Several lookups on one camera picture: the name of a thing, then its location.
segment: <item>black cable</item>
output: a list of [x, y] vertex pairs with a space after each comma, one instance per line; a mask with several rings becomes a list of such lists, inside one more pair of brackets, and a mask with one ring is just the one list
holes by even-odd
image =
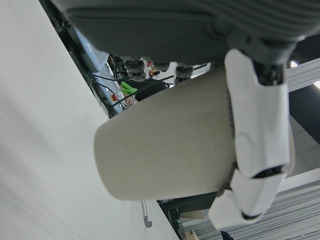
[[100, 79], [105, 79], [105, 80], [113, 81], [113, 82], [125, 81], [125, 80], [129, 80], [129, 79], [130, 79], [130, 77], [128, 77], [128, 76], [125, 76], [125, 77], [120, 78], [120, 79], [118, 79], [118, 80], [115, 80], [115, 79], [112, 79], [112, 78], [106, 78], [106, 77], [104, 77], [104, 76], [99, 76], [99, 75], [95, 75], [95, 74], [92, 74], [92, 76], [97, 77], [97, 78], [100, 78]]
[[157, 81], [159, 81], [159, 82], [154, 82], [154, 81], [148, 81], [149, 79], [151, 79], [151, 78], [148, 78], [148, 79], [146, 79], [146, 80], [144, 80], [143, 82], [144, 83], [157, 83], [157, 84], [164, 84], [164, 85], [175, 85], [174, 83], [167, 83], [167, 82], [163, 82], [163, 81], [161, 81], [161, 80], [157, 80]]
[[110, 109], [109, 108], [111, 108], [111, 105], [108, 105], [102, 98], [102, 96], [100, 95], [100, 93], [99, 93], [99, 91], [97, 90], [97, 91], [94, 91], [95, 93], [96, 93], [96, 95], [97, 95], [97, 97], [99, 98], [99, 100], [100, 100], [100, 107], [101, 107], [101, 103], [103, 102], [103, 105], [104, 105], [104, 107], [106, 108], [106, 110], [107, 110], [107, 112], [108, 112], [108, 117], [109, 117], [109, 119], [111, 119], [113, 116], [111, 116], [111, 114], [110, 114]]
[[197, 70], [197, 69], [201, 69], [201, 68], [204, 68], [205, 66], [207, 66], [208, 64], [206, 63], [206, 64], [203, 64], [203, 65], [201, 65], [201, 66], [197, 66], [197, 67], [195, 67], [193, 70]]
[[118, 59], [115, 62], [115, 70], [114, 70], [114, 75], [115, 75], [115, 80], [118, 81], [118, 76], [117, 76], [117, 67], [118, 67]]
[[[159, 82], [163, 82], [163, 81], [168, 80], [168, 79], [171, 79], [171, 78], [173, 78], [173, 77], [174, 77], [174, 75], [167, 76], [167, 77], [165, 77], [165, 78], [163, 78], [163, 79], [161, 79], [161, 80], [158, 80], [158, 81], [159, 81]], [[153, 85], [156, 85], [156, 84], [158, 84], [159, 82], [153, 82], [153, 83], [151, 83], [151, 84], [149, 84], [149, 85], [147, 85], [147, 86], [144, 86], [144, 87], [138, 89], [138, 91], [135, 91], [134, 93], [131, 93], [131, 94], [129, 94], [128, 96], [122, 98], [121, 100], [119, 100], [119, 101], [117, 101], [116, 103], [114, 103], [113, 105], [111, 105], [111, 107], [114, 107], [115, 105], [121, 103], [123, 100], [126, 100], [127, 98], [130, 98], [130, 97], [132, 97], [133, 95], [137, 94], [138, 92], [143, 91], [143, 90], [145, 90], [145, 89], [148, 89], [149, 87], [151, 87], [151, 86], [153, 86]]]
[[[106, 89], [108, 89], [110, 92], [112, 92], [113, 93], [113, 95], [115, 95], [116, 96], [116, 94], [115, 94], [115, 92], [114, 91], [112, 91], [111, 90], [111, 88], [110, 87], [107, 87], [106, 85], [103, 85], [103, 84], [101, 84], [101, 83], [99, 83], [99, 82], [93, 82], [93, 84], [98, 84], [99, 86], [101, 86], [101, 87], [104, 87], [104, 88], [106, 88]], [[122, 107], [122, 110], [124, 110], [125, 108], [124, 108], [124, 106], [122, 105], [122, 103], [120, 102], [120, 105], [121, 105], [121, 107]]]

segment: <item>black joint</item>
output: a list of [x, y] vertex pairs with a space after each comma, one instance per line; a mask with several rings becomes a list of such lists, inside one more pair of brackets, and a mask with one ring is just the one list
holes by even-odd
[[153, 62], [153, 66], [161, 72], [166, 72], [170, 66], [170, 62]]
[[128, 72], [128, 76], [137, 82], [143, 82], [146, 79], [146, 74], [144, 72]]
[[66, 21], [66, 22], [64, 23], [64, 25], [65, 25], [66, 28], [70, 28], [70, 27], [71, 27], [71, 23], [68, 22], [68, 21]]
[[188, 80], [194, 68], [192, 66], [177, 66], [175, 70], [176, 79], [174, 81], [175, 84], [179, 84], [185, 80]]
[[124, 67], [130, 73], [140, 73], [145, 69], [144, 61], [124, 61]]
[[277, 174], [281, 174], [282, 173], [281, 168], [282, 166], [275, 166], [275, 167], [263, 170], [259, 172], [257, 175], [255, 175], [253, 179], [263, 179], [263, 178], [271, 177]]
[[231, 183], [231, 180], [232, 180], [232, 177], [234, 175], [234, 172], [235, 170], [238, 169], [238, 164], [237, 162], [235, 161], [232, 166], [231, 166], [231, 170], [230, 170], [230, 173], [229, 173], [229, 178], [228, 178], [228, 183], [230, 184]]
[[238, 49], [264, 65], [285, 64], [297, 45], [296, 42], [262, 39], [238, 28], [227, 35], [227, 43], [230, 48]]
[[259, 215], [256, 215], [256, 216], [249, 216], [249, 215], [246, 215], [245, 213], [242, 212], [242, 217], [245, 219], [245, 220], [252, 220], [252, 219], [256, 219], [260, 216]]
[[258, 78], [258, 82], [264, 86], [281, 85], [284, 82], [284, 66], [283, 65], [266, 65], [253, 62], [254, 70]]
[[226, 183], [216, 192], [216, 197], [220, 197], [225, 193], [225, 190], [232, 190], [229, 183]]

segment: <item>metal bracket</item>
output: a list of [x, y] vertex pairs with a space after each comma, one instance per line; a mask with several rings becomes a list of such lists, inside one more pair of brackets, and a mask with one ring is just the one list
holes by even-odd
[[146, 228], [151, 228], [152, 227], [152, 221], [149, 220], [146, 201], [141, 201], [141, 203], [142, 203], [142, 209], [143, 209], [144, 225], [145, 225]]

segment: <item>ceiling light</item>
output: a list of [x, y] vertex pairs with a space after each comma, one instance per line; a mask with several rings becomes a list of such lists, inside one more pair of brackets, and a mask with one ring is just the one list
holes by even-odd
[[320, 89], [320, 81], [316, 81], [316, 82], [314, 83], [314, 85], [315, 85], [318, 89]]
[[297, 67], [298, 66], [298, 63], [296, 63], [295, 61], [291, 61], [290, 62], [290, 67], [291, 68], [295, 68], [295, 67]]

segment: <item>green clip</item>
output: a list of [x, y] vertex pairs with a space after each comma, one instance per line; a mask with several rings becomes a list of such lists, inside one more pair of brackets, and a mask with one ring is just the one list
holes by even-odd
[[121, 82], [121, 92], [126, 93], [128, 95], [135, 93], [138, 89], [130, 86], [129, 84], [125, 83], [124, 81]]

